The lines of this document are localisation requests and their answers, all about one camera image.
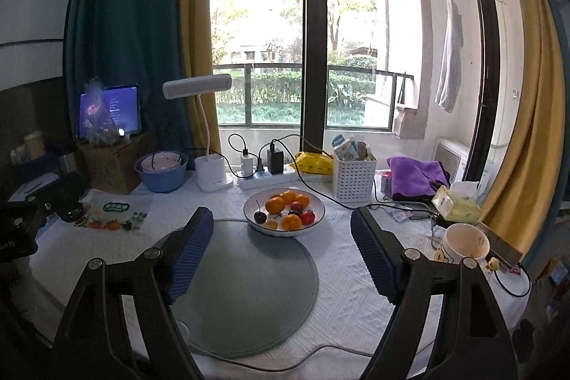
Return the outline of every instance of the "yellow packaging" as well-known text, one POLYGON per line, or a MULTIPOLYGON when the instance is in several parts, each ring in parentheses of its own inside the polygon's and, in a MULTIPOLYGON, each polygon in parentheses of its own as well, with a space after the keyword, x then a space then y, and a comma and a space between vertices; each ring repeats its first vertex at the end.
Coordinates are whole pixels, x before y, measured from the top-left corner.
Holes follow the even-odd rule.
POLYGON ((441 186, 431 200, 444 220, 451 223, 475 224, 481 214, 481 209, 474 198, 452 192, 446 186, 441 186))
POLYGON ((310 174, 332 174, 333 160, 322 153, 299 152, 295 155, 299 171, 310 174))

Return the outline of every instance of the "table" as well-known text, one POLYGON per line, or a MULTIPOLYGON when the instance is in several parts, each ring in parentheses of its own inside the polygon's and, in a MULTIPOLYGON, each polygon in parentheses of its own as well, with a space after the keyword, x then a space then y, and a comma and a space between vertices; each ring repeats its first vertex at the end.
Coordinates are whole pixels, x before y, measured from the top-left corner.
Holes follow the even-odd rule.
MULTIPOLYGON (((311 183, 312 187, 330 195, 329 184, 311 183)), ((301 182, 275 186, 306 189, 301 182)), ((132 260, 167 233, 183 227, 198 206, 210 208, 214 218, 243 218, 242 207, 247 198, 264 188, 241 190, 232 186, 219 192, 205 193, 191 177, 184 185, 168 194, 149 192, 142 184, 129 196, 129 201, 144 202, 148 217, 138 231, 105 231, 76 228, 58 220, 38 239, 39 250, 30 258, 36 295, 40 301, 33 321, 48 338, 53 338, 56 324, 86 263, 101 257, 107 263, 132 260)), ((106 195, 109 201, 121 201, 120 195, 91 191, 93 195, 106 195)), ((349 218, 351 212, 323 198, 326 216, 311 232, 298 237, 312 255, 318 269, 319 289, 315 307, 294 335, 280 346, 260 355, 241 359, 250 365, 264 368, 284 368, 301 359, 316 345, 338 344, 373 353, 390 319, 393 306, 378 295, 360 253, 352 239, 349 218)), ((433 256, 430 246, 430 221, 397 223, 392 216, 379 209, 372 212, 384 230, 393 232, 404 248, 414 247, 433 256)), ((435 236, 441 238, 444 229, 436 227, 435 236)), ((501 280, 513 292, 523 293, 523 278, 502 274, 501 280)), ((502 290, 494 276, 489 280, 491 289, 509 328, 524 312, 526 298, 514 298, 502 290)), ((125 298, 125 318, 133 349, 146 353, 132 301, 125 298)), ((424 369, 435 337, 441 296, 431 298, 430 309, 418 354, 410 370, 415 374, 424 369)), ((224 364, 204 356, 195 356, 206 378, 358 378, 369 359, 333 349, 324 349, 303 365, 283 374, 267 374, 224 364)))

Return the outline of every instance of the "desk lamp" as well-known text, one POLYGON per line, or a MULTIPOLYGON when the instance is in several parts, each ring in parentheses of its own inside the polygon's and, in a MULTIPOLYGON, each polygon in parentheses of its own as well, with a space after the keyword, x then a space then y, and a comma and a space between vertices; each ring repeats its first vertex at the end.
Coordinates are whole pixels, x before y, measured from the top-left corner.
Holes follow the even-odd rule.
POLYGON ((196 182, 204 192, 213 192, 230 186, 233 178, 226 172, 225 160, 215 153, 210 155, 210 128, 206 119, 206 112, 202 105, 201 94, 220 92, 232 87, 232 76, 229 74, 215 74, 212 76, 197 76, 195 78, 177 79, 165 82, 162 93, 168 100, 180 97, 196 96, 200 116, 206 126, 206 155, 195 159, 196 182))

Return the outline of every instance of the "yellow curtain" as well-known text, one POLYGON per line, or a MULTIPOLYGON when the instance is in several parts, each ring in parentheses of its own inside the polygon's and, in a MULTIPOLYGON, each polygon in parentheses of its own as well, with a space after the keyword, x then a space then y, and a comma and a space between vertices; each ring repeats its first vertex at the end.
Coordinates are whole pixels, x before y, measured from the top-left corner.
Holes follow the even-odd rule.
MULTIPOLYGON (((211 75, 213 70, 210 0, 180 0, 180 28, 184 75, 187 78, 211 75)), ((215 95, 213 93, 202 95, 202 103, 210 128, 210 147, 219 152, 221 147, 215 95)), ((194 145, 205 148, 205 127, 199 117, 196 98, 187 97, 186 106, 192 125, 194 145)))
POLYGON ((564 73, 548 0, 520 0, 524 69, 519 112, 482 220, 526 254, 558 180, 564 142, 564 73))

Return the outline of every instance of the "blue curtain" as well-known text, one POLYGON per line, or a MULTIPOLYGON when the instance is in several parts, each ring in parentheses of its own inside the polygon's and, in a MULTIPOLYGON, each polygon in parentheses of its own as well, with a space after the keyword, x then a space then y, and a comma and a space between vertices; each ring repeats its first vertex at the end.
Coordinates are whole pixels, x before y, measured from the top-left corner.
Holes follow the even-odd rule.
POLYGON ((69 0, 64 77, 69 117, 89 78, 104 86, 138 84, 143 130, 164 149, 192 147, 183 99, 167 101, 162 84, 183 78, 178 0, 69 0))
MULTIPOLYGON (((564 80, 566 87, 566 121, 570 121, 570 42, 568 36, 570 33, 570 4, 568 0, 548 0, 552 9, 552 16, 558 32, 558 40, 560 42, 560 52, 562 53, 562 61, 564 67, 564 80)), ((524 257, 524 265, 529 267, 544 239, 554 226, 554 221, 558 215, 560 205, 564 196, 566 185, 568 183, 568 174, 570 172, 570 131, 566 123, 566 131, 564 134, 564 148, 562 152, 562 160, 560 164, 560 173, 558 183, 550 209, 544 221, 544 225, 537 239, 532 244, 532 248, 524 257)))

